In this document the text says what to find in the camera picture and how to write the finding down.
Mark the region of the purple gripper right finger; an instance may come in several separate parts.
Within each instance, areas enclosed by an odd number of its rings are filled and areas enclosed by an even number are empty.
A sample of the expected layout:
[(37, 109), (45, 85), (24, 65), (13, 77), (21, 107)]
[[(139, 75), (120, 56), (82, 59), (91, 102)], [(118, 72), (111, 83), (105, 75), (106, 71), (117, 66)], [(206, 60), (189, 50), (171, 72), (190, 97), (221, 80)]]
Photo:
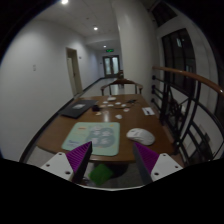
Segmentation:
[(182, 169), (168, 154), (158, 154), (140, 143), (133, 144), (133, 154), (144, 185)]

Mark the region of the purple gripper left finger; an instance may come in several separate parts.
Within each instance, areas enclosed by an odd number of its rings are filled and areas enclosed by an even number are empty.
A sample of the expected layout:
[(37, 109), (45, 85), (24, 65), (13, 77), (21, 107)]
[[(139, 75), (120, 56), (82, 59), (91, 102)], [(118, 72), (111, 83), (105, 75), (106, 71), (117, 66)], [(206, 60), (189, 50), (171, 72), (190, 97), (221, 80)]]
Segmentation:
[(68, 153), (59, 152), (55, 154), (41, 168), (65, 180), (80, 183), (91, 154), (92, 143), (87, 142)]

